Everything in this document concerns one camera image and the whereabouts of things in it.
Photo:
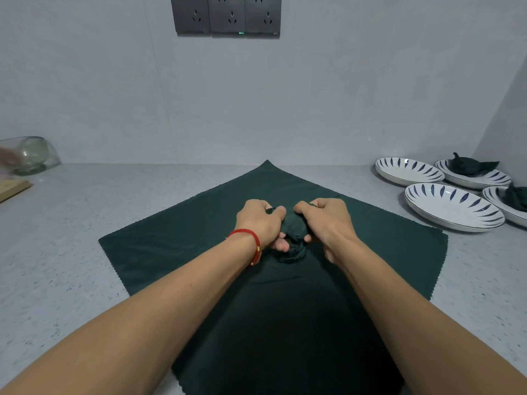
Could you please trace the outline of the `dark green napkin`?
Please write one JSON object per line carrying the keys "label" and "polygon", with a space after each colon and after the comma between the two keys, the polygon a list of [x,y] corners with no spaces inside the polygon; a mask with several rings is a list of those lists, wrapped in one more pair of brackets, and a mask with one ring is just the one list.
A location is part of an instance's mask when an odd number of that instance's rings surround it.
{"label": "dark green napkin", "polygon": [[305,236],[313,234],[306,218],[294,210],[288,210],[281,223],[280,232],[285,235],[284,239],[289,245],[288,251],[281,252],[266,248],[263,257],[272,258],[281,264],[294,264],[304,259],[307,253]]}
{"label": "dark green napkin", "polygon": [[446,163],[448,169],[458,175],[466,177],[480,177],[494,171],[499,165],[499,161],[480,162],[469,157],[460,157],[458,153],[453,153],[454,158]]}
{"label": "dark green napkin", "polygon": [[527,186],[515,186],[511,182],[502,196],[502,201],[517,211],[527,213]]}

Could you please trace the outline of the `grey wall socket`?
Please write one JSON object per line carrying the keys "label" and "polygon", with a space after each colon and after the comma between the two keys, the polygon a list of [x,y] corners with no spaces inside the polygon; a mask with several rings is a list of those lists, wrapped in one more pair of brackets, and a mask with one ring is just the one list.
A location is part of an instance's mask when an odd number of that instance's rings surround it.
{"label": "grey wall socket", "polygon": [[208,0],[170,0],[177,35],[210,35]]}
{"label": "grey wall socket", "polygon": [[245,0],[245,33],[280,36],[282,0]]}
{"label": "grey wall socket", "polygon": [[246,31],[245,0],[208,0],[213,35],[243,35]]}

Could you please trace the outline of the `clear glass bowl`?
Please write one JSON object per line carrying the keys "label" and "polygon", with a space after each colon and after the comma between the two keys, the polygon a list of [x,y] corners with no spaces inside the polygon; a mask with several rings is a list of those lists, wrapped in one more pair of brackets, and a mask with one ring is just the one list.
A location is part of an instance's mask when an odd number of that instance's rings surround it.
{"label": "clear glass bowl", "polygon": [[62,164],[54,146],[39,136],[0,139],[0,175],[32,176]]}

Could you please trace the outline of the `person's right hand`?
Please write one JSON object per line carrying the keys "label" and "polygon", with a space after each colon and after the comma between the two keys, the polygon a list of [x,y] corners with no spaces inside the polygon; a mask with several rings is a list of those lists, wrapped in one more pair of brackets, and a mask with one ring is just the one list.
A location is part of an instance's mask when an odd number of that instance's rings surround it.
{"label": "person's right hand", "polygon": [[342,199],[315,199],[310,203],[300,201],[294,212],[306,219],[312,234],[305,241],[318,241],[323,245],[326,258],[336,265],[342,265],[347,254],[359,238],[352,225],[351,216]]}

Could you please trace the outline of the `person's left forearm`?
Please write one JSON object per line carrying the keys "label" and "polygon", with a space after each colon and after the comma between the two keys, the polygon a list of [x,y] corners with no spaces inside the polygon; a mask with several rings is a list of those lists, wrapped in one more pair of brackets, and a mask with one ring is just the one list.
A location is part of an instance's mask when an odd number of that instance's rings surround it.
{"label": "person's left forearm", "polygon": [[233,232],[71,333],[0,395],[151,395],[229,286],[259,259],[257,241]]}

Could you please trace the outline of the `person's left hand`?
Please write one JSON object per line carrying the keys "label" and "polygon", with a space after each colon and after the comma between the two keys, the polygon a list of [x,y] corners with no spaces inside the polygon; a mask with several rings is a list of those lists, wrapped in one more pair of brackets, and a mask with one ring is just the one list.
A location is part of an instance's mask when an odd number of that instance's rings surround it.
{"label": "person's left hand", "polygon": [[270,248],[271,242],[281,233],[285,215],[286,208],[283,206],[273,208],[267,201],[250,199],[236,216],[234,232],[254,234],[260,250]]}

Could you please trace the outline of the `folded dark green napkin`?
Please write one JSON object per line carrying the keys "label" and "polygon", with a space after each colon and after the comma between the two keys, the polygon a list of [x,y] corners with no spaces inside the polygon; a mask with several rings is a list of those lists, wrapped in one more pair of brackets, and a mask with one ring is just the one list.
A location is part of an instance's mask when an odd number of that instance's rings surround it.
{"label": "folded dark green napkin", "polygon": [[448,169],[458,175],[466,177],[480,177],[494,171],[499,165],[499,161],[480,162],[469,157],[460,157],[458,153],[453,153],[454,158],[446,163]]}
{"label": "folded dark green napkin", "polygon": [[527,213],[527,186],[515,186],[511,182],[502,196],[502,201],[517,211]]}

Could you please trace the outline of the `person's right forearm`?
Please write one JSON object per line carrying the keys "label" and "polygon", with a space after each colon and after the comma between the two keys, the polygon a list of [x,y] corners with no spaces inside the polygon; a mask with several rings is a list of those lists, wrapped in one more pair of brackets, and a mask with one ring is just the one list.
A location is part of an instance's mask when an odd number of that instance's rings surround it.
{"label": "person's right forearm", "polygon": [[333,253],[413,395],[527,395],[527,377],[358,239]]}

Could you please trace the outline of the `wooden cutting board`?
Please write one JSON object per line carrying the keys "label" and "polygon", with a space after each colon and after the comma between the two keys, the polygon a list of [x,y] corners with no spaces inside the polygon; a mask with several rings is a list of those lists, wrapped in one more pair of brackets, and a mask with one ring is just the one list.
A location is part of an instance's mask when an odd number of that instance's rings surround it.
{"label": "wooden cutting board", "polygon": [[22,179],[0,179],[0,204],[28,190],[33,184]]}

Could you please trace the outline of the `white plate blue leaf pattern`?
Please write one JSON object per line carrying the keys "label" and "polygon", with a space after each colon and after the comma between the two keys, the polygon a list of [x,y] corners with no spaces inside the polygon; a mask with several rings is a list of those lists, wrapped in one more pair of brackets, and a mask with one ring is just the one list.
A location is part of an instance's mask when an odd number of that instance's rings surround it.
{"label": "white plate blue leaf pattern", "polygon": [[438,183],[418,183],[405,188],[409,207],[421,217],[450,230],[483,233],[505,224],[503,212],[471,192]]}
{"label": "white plate blue leaf pattern", "polygon": [[506,186],[490,186],[482,190],[482,195],[503,212],[508,222],[527,229],[527,212],[519,211],[504,203],[507,189]]}
{"label": "white plate blue leaf pattern", "polygon": [[376,172],[391,183],[408,186],[418,183],[439,183],[445,179],[437,167],[402,157],[381,157],[374,162]]}
{"label": "white plate blue leaf pattern", "polygon": [[512,179],[509,175],[499,170],[492,170],[482,176],[468,177],[452,172],[447,166],[447,159],[440,159],[434,163],[445,176],[445,180],[457,186],[480,191],[491,186],[509,186]]}

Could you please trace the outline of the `flat dark green cloth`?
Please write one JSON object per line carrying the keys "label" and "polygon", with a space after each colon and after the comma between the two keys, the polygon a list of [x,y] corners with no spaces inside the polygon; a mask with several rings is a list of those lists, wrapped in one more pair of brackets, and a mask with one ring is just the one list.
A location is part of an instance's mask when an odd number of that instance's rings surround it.
{"label": "flat dark green cloth", "polygon": [[[99,244],[129,293],[185,265],[234,229],[247,199],[293,206],[342,199],[359,237],[431,298],[448,237],[265,161],[227,183],[110,233]],[[403,377],[319,243],[266,250],[234,281],[172,365],[186,395],[400,395]]]}

